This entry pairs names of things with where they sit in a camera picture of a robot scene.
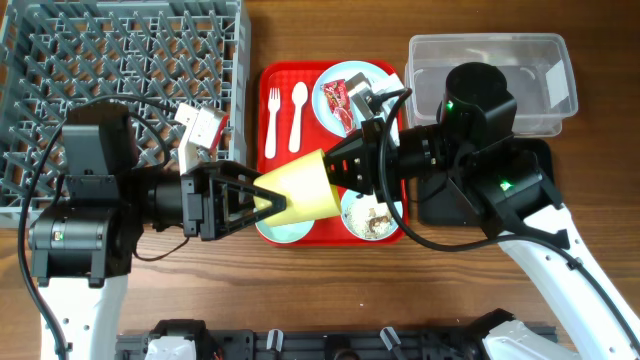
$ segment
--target bowl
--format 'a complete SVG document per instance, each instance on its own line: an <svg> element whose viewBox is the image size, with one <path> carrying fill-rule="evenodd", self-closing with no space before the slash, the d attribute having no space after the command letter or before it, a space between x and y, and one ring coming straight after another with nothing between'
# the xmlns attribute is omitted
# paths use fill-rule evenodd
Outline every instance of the bowl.
<svg viewBox="0 0 640 360"><path fill-rule="evenodd" d="M309 233L314 220L303 221L296 224L281 225L281 226L269 226L263 221L256 223L256 229L269 241L277 244L291 244L294 243Z"/></svg>
<svg viewBox="0 0 640 360"><path fill-rule="evenodd" d="M340 202L340 218L344 226L354 236L367 241L380 241L388 238L398 229L391 217L387 204L378 204L375 195L364 195L347 190ZM400 216L403 214L402 202L394 203Z"/></svg>

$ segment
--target gray dish rack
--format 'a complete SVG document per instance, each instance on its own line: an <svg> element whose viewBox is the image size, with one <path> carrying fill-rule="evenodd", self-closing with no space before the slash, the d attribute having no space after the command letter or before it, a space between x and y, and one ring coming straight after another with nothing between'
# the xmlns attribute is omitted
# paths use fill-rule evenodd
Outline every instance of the gray dish rack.
<svg viewBox="0 0 640 360"><path fill-rule="evenodd" d="M251 23L241 0L9 1L0 29L0 227L16 227L32 171L67 111L96 96L132 94L230 113L215 157L246 163L245 95ZM172 148L184 127L172 115L129 104ZM160 162L160 146L134 123L138 166ZM31 213L51 200L66 170L63 142L48 159Z"/></svg>

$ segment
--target clear plastic container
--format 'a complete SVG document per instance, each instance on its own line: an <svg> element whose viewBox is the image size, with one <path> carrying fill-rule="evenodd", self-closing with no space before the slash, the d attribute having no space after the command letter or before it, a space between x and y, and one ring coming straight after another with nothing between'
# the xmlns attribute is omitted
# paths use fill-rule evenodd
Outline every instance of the clear plastic container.
<svg viewBox="0 0 640 360"><path fill-rule="evenodd" d="M518 102L513 132L518 136L555 136L562 120L578 111L573 69L564 40L557 34L416 35L409 42L405 85L409 126L435 124L445 79L466 62L497 66Z"/></svg>

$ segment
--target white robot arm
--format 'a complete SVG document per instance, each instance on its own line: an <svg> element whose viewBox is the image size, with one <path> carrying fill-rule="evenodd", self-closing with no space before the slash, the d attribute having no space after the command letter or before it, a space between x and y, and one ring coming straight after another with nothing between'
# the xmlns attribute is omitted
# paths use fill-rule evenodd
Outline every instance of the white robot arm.
<svg viewBox="0 0 640 360"><path fill-rule="evenodd" d="M607 291L618 310L640 335L640 320L597 264L564 207L546 207L525 219L527 225L547 232L567 229L572 240L567 252ZM573 353L528 330L520 321L505 322L483 339L491 359L635 359L630 339L607 305L583 276L569 269L551 250L527 241L500 244L531 278L578 349ZM91 289L86 278L51 279L41 293L49 304L73 351L69 360L111 360L115 352L117 324L127 287L127 276L107 279ZM57 359L51 332L42 322L42 360Z"/></svg>

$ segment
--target green led light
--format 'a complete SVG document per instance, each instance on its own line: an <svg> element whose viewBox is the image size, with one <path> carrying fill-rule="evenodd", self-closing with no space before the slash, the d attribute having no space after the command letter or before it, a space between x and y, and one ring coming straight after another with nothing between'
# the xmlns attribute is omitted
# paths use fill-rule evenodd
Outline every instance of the green led light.
<svg viewBox="0 0 640 360"><path fill-rule="evenodd" d="M513 184L508 182L507 180L504 180L500 183L500 188L502 189L502 191L507 191L512 187L513 187Z"/></svg>

